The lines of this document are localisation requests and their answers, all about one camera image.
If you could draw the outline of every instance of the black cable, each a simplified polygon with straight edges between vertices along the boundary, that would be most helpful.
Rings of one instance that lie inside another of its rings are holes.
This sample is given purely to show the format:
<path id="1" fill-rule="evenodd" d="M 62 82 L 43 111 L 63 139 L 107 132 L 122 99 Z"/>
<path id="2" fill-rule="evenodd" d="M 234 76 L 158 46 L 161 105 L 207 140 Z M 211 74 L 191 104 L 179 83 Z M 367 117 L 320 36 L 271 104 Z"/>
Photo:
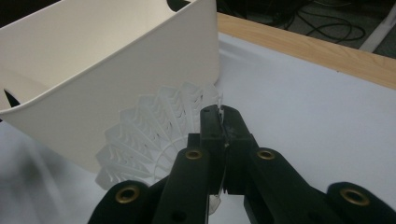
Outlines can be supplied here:
<path id="1" fill-rule="evenodd" d="M 304 18 L 304 17 L 300 14 L 300 12 L 302 12 L 302 13 L 304 13 L 304 14 L 307 14 L 307 15 L 311 15 L 311 16 L 316 16 L 316 17 L 321 17 L 321 18 L 327 18 L 327 19 L 332 19 L 332 20 L 338 20 L 338 21 L 341 21 L 341 22 L 333 22 L 333 23 L 328 23 L 328 24 L 324 24 L 324 25 L 320 25 L 320 26 L 316 27 L 316 26 L 313 25 L 311 22 L 309 22 L 306 18 Z M 359 39 L 362 39 L 363 37 L 365 37 L 365 35 L 366 35 L 366 32 L 365 32 L 365 30 L 364 30 L 363 28 L 361 28 L 361 27 L 359 27 L 359 26 L 357 26 L 357 25 L 353 25 L 353 24 L 351 24 L 349 21 L 344 20 L 344 19 L 342 19 L 342 18 L 333 17 L 333 16 L 319 15 L 319 14 L 315 14 L 315 13 L 311 13 L 311 12 L 306 12 L 306 11 L 303 11 L 303 10 L 301 10 L 301 9 L 300 9 L 299 11 L 297 11 L 296 15 L 297 15 L 297 17 L 299 17 L 303 22 L 305 22 L 308 26 L 310 26 L 310 27 L 312 28 L 312 30 L 309 31 L 306 35 L 311 35 L 311 34 L 313 34 L 314 32 L 318 32 L 319 34 L 321 34 L 321 35 L 323 35 L 323 36 L 326 36 L 326 37 L 328 37 L 328 38 L 330 38 L 330 39 L 332 39 L 332 40 L 336 40 L 335 43 L 340 43 L 340 42 L 343 42 L 343 41 L 354 41 L 354 40 L 359 40 Z M 333 35 L 330 35 L 330 34 L 326 34 L 325 32 L 322 31 L 323 28 L 331 27 L 331 26 L 347 26 L 349 29 L 348 29 L 347 34 L 346 34 L 344 37 L 340 38 L 340 37 L 336 37 L 336 36 L 333 36 Z M 359 31 L 361 32 L 361 35 L 359 35 L 359 36 L 357 36 L 357 37 L 349 38 L 350 34 L 352 33 L 352 29 L 357 29 L 357 30 L 359 30 Z"/>

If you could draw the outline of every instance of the white plastic bin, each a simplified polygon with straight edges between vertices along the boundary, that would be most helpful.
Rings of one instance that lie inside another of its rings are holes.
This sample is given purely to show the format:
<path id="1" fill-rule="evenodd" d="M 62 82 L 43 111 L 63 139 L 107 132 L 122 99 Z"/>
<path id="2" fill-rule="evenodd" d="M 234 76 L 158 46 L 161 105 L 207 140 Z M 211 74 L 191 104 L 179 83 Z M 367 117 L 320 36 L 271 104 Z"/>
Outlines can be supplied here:
<path id="1" fill-rule="evenodd" d="M 139 94 L 218 76 L 213 0 L 63 0 L 0 30 L 0 118 L 93 172 Z"/>

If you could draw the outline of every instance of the white container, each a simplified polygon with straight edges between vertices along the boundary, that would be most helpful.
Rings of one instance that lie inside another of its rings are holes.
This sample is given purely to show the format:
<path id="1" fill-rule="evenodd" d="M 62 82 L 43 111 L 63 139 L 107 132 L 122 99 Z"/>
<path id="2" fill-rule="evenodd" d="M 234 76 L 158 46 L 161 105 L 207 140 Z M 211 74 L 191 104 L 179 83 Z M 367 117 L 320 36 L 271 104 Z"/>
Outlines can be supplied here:
<path id="1" fill-rule="evenodd" d="M 139 94 L 218 76 L 213 0 L 63 0 L 0 30 L 0 118 L 93 172 Z"/>

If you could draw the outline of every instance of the wooden surface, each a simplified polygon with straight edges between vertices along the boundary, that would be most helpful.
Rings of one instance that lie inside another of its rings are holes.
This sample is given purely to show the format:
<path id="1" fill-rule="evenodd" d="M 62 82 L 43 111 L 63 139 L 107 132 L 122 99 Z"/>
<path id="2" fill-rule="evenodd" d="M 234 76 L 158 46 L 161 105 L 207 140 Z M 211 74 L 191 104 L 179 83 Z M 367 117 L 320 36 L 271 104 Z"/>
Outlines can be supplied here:
<path id="1" fill-rule="evenodd" d="M 218 14 L 219 31 L 396 90 L 396 60 Z"/>

